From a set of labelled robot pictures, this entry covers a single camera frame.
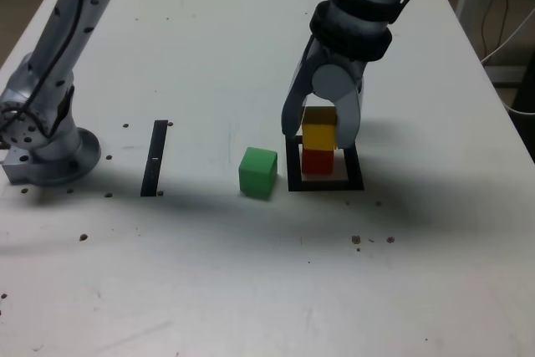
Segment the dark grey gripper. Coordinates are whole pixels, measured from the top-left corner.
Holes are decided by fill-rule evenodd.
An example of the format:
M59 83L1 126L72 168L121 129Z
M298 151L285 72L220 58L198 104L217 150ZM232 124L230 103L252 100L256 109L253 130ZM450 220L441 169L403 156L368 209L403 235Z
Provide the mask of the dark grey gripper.
M351 148L359 133L361 93L366 66L367 62L337 54L316 38L310 37L283 105L281 114L283 134L288 137L297 134L302 119L302 108L307 96L312 92L313 85L313 93L321 99L328 100L335 108L337 147Z

